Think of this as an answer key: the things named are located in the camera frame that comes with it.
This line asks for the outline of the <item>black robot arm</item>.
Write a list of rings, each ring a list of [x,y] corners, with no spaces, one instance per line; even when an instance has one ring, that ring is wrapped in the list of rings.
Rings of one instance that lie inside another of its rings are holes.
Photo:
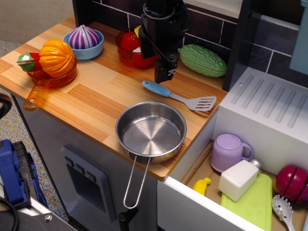
[[[139,29],[144,59],[157,56],[154,81],[172,80],[178,67],[178,48],[191,25],[191,16],[182,0],[147,0]]]

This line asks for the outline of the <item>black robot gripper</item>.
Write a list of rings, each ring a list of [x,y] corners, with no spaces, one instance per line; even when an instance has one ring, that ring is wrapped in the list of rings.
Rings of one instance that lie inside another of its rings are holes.
[[[175,13],[163,18],[141,15],[139,41],[143,59],[155,57],[154,81],[170,81],[178,67],[179,42],[185,33],[185,14]]]

